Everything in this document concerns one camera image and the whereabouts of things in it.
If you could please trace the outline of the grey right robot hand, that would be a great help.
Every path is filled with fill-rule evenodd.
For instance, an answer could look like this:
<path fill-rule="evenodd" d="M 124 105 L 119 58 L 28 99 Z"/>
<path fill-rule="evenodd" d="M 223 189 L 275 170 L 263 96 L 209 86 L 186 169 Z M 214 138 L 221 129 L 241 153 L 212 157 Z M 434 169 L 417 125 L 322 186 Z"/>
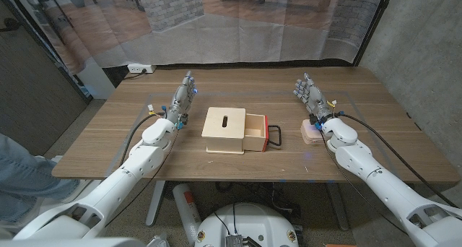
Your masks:
<path fill-rule="evenodd" d="M 312 125 L 322 126 L 334 117 L 327 99 L 308 73 L 304 73 L 304 79 L 297 80 L 293 93 L 305 104 Z"/>

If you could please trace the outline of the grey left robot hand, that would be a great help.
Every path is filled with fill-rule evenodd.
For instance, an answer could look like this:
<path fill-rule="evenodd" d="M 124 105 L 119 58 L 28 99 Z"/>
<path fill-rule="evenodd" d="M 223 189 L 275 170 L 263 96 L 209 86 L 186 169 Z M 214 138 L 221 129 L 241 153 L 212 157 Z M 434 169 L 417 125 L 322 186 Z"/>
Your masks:
<path fill-rule="evenodd" d="M 192 71 L 187 71 L 183 81 L 172 97 L 166 119 L 174 123 L 177 127 L 181 124 L 186 125 L 188 122 L 188 112 L 197 92 Z"/>

